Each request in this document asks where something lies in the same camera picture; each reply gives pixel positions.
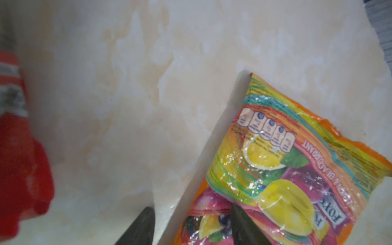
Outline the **orange Fox's bag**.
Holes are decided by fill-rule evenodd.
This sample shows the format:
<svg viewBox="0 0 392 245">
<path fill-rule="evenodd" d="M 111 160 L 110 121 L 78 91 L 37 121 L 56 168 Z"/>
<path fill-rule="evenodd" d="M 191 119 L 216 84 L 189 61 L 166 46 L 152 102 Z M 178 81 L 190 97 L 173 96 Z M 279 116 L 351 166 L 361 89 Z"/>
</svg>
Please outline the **orange Fox's bag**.
<svg viewBox="0 0 392 245">
<path fill-rule="evenodd" d="M 250 75 L 174 245 L 231 245 L 233 205 L 274 245 L 342 245 L 391 163 Z"/>
</svg>

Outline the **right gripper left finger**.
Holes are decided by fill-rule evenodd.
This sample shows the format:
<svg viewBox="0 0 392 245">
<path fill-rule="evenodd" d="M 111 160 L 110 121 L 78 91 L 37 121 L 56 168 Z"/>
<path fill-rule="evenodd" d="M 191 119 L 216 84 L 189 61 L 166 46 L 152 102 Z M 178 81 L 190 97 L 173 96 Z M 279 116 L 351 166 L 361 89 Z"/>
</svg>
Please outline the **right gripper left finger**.
<svg viewBox="0 0 392 245">
<path fill-rule="evenodd" d="M 117 240 L 115 245 L 152 245 L 156 215 L 153 207 L 146 207 Z"/>
</svg>

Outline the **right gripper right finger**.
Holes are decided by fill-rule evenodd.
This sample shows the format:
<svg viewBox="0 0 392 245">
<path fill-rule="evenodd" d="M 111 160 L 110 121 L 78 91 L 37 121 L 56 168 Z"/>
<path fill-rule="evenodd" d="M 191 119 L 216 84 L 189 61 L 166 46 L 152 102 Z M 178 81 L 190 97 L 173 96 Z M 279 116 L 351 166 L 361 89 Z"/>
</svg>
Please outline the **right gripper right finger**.
<svg viewBox="0 0 392 245">
<path fill-rule="evenodd" d="M 234 245 L 272 245 L 242 207 L 233 204 L 230 216 Z"/>
</svg>

